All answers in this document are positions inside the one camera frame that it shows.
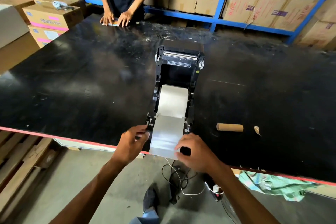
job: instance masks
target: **printer warning label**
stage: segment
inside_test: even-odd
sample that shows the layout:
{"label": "printer warning label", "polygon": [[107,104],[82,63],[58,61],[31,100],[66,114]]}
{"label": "printer warning label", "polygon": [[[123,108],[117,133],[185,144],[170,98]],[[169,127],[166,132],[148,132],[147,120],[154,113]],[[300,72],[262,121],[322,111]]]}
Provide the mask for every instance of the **printer warning label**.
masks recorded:
{"label": "printer warning label", "polygon": [[191,64],[176,62],[176,61],[170,61],[170,60],[167,60],[167,65],[173,65],[173,66],[179,66],[179,67],[191,67]]}

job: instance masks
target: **black table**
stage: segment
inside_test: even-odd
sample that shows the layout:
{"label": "black table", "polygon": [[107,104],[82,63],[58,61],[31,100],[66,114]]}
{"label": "black table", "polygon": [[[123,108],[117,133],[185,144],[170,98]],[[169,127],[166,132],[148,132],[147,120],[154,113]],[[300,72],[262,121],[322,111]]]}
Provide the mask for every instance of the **black table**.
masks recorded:
{"label": "black table", "polygon": [[[145,122],[155,50],[167,36],[204,44],[193,132],[222,161],[336,182],[335,54],[145,22],[106,27],[99,18],[0,77],[0,129],[116,146]],[[244,132],[219,132],[217,123]]]}

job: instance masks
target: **white box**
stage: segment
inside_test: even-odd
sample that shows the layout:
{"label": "white box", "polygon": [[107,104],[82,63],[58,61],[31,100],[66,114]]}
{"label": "white box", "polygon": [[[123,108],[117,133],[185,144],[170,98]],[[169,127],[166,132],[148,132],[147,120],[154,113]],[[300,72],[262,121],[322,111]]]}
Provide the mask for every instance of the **white box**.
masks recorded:
{"label": "white box", "polygon": [[29,32],[25,21],[13,5],[0,5],[0,48]]}

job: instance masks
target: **black shoe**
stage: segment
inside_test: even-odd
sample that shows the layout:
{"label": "black shoe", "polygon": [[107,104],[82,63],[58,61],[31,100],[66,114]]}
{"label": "black shoe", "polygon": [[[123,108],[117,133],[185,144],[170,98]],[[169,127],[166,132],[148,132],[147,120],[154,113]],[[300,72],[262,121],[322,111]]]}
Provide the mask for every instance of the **black shoe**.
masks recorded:
{"label": "black shoe", "polygon": [[159,197],[154,189],[154,186],[151,185],[143,197],[143,212],[145,212],[150,207],[154,207],[155,211],[158,212]]}

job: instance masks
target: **wooden pallet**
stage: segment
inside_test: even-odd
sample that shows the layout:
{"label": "wooden pallet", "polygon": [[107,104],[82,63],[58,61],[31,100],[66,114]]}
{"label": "wooden pallet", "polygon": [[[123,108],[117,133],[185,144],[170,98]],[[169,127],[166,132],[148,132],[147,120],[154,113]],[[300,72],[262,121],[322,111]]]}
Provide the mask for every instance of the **wooden pallet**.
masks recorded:
{"label": "wooden pallet", "polygon": [[56,157],[52,142],[52,138],[0,130],[0,223],[13,215]]}

